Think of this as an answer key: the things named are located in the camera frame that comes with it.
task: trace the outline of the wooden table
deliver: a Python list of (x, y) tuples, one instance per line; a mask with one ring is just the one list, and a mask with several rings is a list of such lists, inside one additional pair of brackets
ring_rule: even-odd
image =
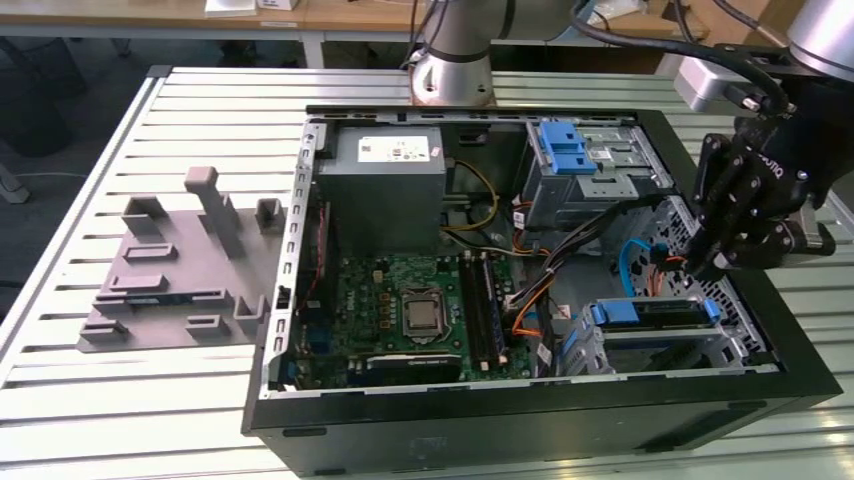
[[(258, 9), (250, 17), (205, 18), (205, 0), (0, 0), (0, 35), (101, 38), (296, 40), (309, 68), (322, 68), (324, 41), (405, 42), (409, 0), (301, 0), (292, 11)], [(424, 8), (418, 9), (418, 22)], [(688, 15), (700, 38), (708, 29)], [(675, 38), (673, 22), (633, 13), (609, 21), (629, 35)], [(545, 42), (497, 41), (545, 45)], [(597, 46), (587, 38), (548, 45)]]

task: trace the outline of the ram slot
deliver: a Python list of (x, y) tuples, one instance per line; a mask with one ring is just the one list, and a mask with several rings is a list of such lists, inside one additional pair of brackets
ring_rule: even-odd
[(486, 371), (490, 360), (488, 349), (490, 342), (486, 336), (485, 315), (482, 312), (482, 302), (480, 301), (482, 285), (477, 278), (477, 264), (481, 264), (481, 262), (478, 259), (470, 257), (470, 253), (465, 252), (458, 256), (457, 263), (470, 365), (481, 371)]
[(492, 359), (497, 361), (498, 365), (504, 365), (506, 363), (506, 357), (504, 356), (506, 346), (504, 345), (504, 332), (501, 329), (501, 310), (494, 296), (494, 273), (492, 271), (492, 261), (489, 260), (489, 256), (485, 252), (480, 254), (480, 259), (482, 261), (481, 272), (482, 283), (485, 285), (485, 313), (492, 340), (492, 348), (489, 351), (493, 352)]

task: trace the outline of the open computer tower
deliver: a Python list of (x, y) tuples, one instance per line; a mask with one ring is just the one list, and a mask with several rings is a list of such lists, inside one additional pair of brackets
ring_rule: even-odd
[(660, 112), (310, 108), (244, 433), (300, 476), (696, 448), (839, 386), (700, 281)]

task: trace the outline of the motherboard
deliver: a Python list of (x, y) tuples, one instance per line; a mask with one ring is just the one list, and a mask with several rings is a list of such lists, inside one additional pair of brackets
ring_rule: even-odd
[(512, 288), (500, 256), (344, 258), (333, 318), (302, 328), (304, 388), (529, 377), (497, 309)]

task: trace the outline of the aluminum slotted table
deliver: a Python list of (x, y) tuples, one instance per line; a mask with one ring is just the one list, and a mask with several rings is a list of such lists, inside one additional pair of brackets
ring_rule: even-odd
[[(661, 110), (695, 157), (705, 133), (731, 131), (729, 118), (687, 110), (663, 77), (496, 73), (494, 87), (501, 106)], [(131, 194), (157, 194), (168, 210), (198, 208), (182, 193), (184, 173), (210, 165), (236, 207), (261, 197), (286, 200), (305, 105), (406, 103), (405, 76), (392, 71), (151, 69), (0, 327), (0, 477), (293, 478), (238, 431), (252, 346), (86, 355), (74, 350), (77, 333), (118, 248), (118, 214)], [(839, 242), (836, 254), (768, 273), (847, 391), (841, 396), (693, 452), (405, 478), (532, 480), (616, 471), (631, 479), (854, 477), (854, 236), (829, 209), (819, 216)]]

